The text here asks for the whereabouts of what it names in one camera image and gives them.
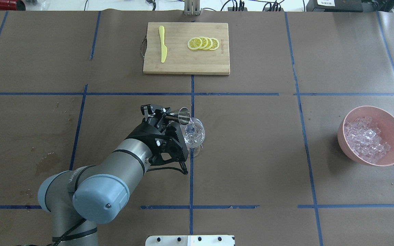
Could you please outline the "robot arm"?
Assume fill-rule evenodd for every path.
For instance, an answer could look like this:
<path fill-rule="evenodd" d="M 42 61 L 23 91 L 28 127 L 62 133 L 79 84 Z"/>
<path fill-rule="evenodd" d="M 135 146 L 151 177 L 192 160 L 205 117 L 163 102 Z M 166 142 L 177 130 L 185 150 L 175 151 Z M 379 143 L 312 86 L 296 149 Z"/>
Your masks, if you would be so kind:
<path fill-rule="evenodd" d="M 148 104 L 141 113 L 141 123 L 100 165 L 64 171 L 40 185 L 37 198 L 52 215 L 53 246 L 97 246 L 97 225 L 116 218 L 147 172 L 188 174 L 181 126 L 190 122 L 189 109 Z"/>

